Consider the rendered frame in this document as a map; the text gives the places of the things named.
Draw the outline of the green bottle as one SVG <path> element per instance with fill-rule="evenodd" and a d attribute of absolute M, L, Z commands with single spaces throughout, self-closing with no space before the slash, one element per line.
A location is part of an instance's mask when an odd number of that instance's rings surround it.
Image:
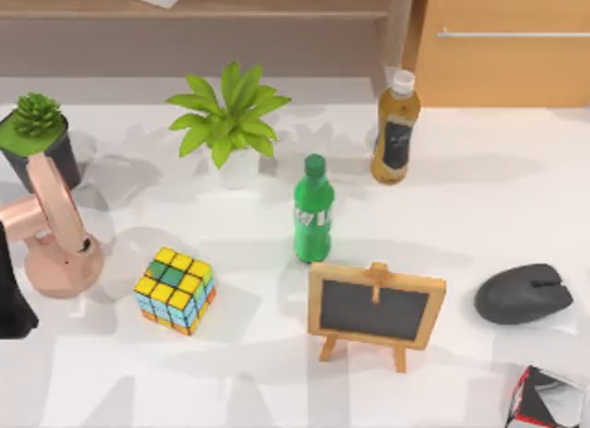
<path fill-rule="evenodd" d="M 307 264 L 324 261 L 331 250 L 331 209 L 336 196 L 325 172 L 325 158 L 308 155 L 294 190 L 294 251 Z"/>

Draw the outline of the leafy plant in white pot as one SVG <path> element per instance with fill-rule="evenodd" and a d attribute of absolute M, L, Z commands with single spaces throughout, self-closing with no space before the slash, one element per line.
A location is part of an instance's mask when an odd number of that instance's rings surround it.
<path fill-rule="evenodd" d="M 244 188 L 259 173 L 260 158 L 274 157 L 277 134 L 264 116 L 291 102 L 261 78 L 261 66 L 242 70 L 233 61 L 221 74 L 220 96 L 204 77 L 187 74 L 190 91 L 165 100 L 188 111 L 170 124 L 171 131 L 184 131 L 178 156 L 204 148 L 221 184 L 229 189 Z"/>

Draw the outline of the amber bottle with black label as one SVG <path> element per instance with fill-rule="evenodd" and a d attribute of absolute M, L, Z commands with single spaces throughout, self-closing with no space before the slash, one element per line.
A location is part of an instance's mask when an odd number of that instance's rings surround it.
<path fill-rule="evenodd" d="M 377 137 L 370 169 L 381 184 L 397 184 L 406 177 L 412 133 L 421 110 L 415 85 L 412 72 L 398 69 L 378 99 Z"/>

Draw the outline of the framed blackboard on wooden easel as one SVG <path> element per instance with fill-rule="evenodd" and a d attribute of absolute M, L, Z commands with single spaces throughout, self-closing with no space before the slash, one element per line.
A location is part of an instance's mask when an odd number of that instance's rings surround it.
<path fill-rule="evenodd" d="M 446 281 L 368 268 L 310 265 L 308 333 L 324 338 L 319 360 L 330 360 L 340 339 L 389 346 L 395 370 L 407 370 L 407 351 L 427 348 L 443 305 Z"/>

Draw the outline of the colourful puzzle cube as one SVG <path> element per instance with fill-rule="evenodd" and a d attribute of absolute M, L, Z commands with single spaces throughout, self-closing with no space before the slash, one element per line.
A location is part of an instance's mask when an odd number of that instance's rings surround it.
<path fill-rule="evenodd" d="M 216 293 L 209 263 L 169 247 L 159 249 L 133 288 L 143 317 L 186 336 L 196 332 Z"/>

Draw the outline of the wooden open shelf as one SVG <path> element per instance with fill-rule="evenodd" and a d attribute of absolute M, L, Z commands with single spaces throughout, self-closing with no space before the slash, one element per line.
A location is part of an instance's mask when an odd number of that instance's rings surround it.
<path fill-rule="evenodd" d="M 366 77 L 396 65 L 411 0 L 0 0 L 0 77 Z"/>

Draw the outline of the pink desk fan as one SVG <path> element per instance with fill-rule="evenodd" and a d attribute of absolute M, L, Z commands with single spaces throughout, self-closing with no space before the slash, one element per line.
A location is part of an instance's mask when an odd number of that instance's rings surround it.
<path fill-rule="evenodd" d="M 7 240 L 27 246 L 25 273 L 39 293 L 76 297 L 100 276 L 100 243 L 87 232 L 53 160 L 40 152 L 29 157 L 26 169 L 32 193 L 0 207 Z"/>

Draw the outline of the black computer mouse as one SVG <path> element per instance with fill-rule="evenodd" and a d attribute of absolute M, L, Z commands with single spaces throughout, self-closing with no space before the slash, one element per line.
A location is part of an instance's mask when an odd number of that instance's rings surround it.
<path fill-rule="evenodd" d="M 537 321 L 565 310 L 573 296 L 558 270 L 547 263 L 512 267 L 485 280 L 474 307 L 485 320 L 505 326 Z"/>

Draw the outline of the wooden cupboard door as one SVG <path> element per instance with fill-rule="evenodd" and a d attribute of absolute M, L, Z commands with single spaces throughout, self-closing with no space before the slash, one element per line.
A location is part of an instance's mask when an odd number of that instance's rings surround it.
<path fill-rule="evenodd" d="M 590 105 L 590 39 L 444 39 L 590 31 L 590 0 L 413 0 L 403 66 L 426 107 Z"/>

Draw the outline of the succulent in black pot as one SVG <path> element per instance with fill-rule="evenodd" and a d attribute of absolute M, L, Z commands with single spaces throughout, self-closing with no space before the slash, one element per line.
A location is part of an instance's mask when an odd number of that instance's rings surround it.
<path fill-rule="evenodd" d="M 61 104 L 42 94 L 29 92 L 18 97 L 10 113 L 0 120 L 0 152 L 31 191 L 27 172 L 29 157 L 39 152 L 51 158 L 71 189 L 81 182 Z"/>

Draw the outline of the red black and white box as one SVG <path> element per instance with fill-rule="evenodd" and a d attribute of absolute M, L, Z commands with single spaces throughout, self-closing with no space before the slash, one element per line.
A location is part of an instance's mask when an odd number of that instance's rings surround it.
<path fill-rule="evenodd" d="M 581 428 L 585 402 L 585 386 L 529 365 L 513 390 L 503 428 Z"/>

